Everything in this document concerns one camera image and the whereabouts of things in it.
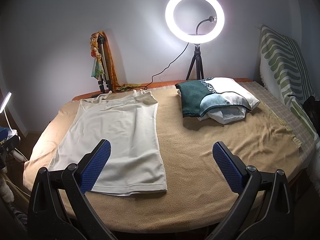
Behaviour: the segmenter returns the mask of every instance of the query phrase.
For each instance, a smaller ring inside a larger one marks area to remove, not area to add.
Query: white tank top
[[[92,191],[117,196],[167,191],[156,134],[158,102],[150,91],[134,90],[132,95],[107,100],[109,94],[80,101],[48,170],[78,163],[106,139],[111,155]]]

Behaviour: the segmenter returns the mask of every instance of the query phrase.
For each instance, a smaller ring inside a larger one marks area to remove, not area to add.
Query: blue gripper pad
[[[80,175],[81,184],[80,191],[84,194],[92,190],[93,185],[96,183],[104,165],[106,165],[111,154],[111,145],[109,141],[105,141],[97,150],[94,157],[84,168]]]
[[[222,142],[216,142],[212,148],[212,155],[219,166],[224,178],[229,184],[231,190],[235,193],[241,193],[245,186],[245,175],[237,168],[229,155],[233,155]]]
[[[0,142],[6,140],[8,137],[8,130],[0,126]]]

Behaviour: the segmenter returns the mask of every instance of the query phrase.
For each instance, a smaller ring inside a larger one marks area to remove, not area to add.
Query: folded clothes
[[[212,118],[226,124],[245,117],[260,101],[231,78],[207,78],[176,84],[182,116]]]

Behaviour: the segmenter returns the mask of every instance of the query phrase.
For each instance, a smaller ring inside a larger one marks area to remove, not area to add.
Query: bed
[[[302,123],[256,82],[241,82],[261,103],[245,119],[227,125],[212,119],[182,118],[176,82],[158,83],[151,89],[159,102],[156,131],[164,162],[168,191],[117,197],[93,192],[86,196],[111,230],[133,233],[180,232],[219,222],[237,198],[212,158],[212,145],[223,141],[242,161],[260,171],[285,171],[288,181],[306,168],[315,143]],[[114,93],[120,98],[128,92]],[[32,190],[39,168],[48,167],[56,148],[72,124],[79,99],[66,103],[36,143],[25,163],[23,183]],[[73,212],[61,191],[67,212]]]

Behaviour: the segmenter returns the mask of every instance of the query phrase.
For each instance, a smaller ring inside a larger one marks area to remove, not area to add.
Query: tripod leg
[[[194,63],[195,63],[195,60],[196,60],[196,56],[195,56],[195,55],[193,55],[186,80],[188,80],[188,79],[189,79],[189,77],[190,77],[191,70],[192,70],[193,65],[194,65]]]
[[[197,70],[197,80],[200,80],[200,60],[201,58],[197,55],[196,56],[196,70]]]
[[[203,67],[202,67],[202,58],[200,57],[200,73],[201,73],[201,79],[204,79],[204,75],[203,75]]]

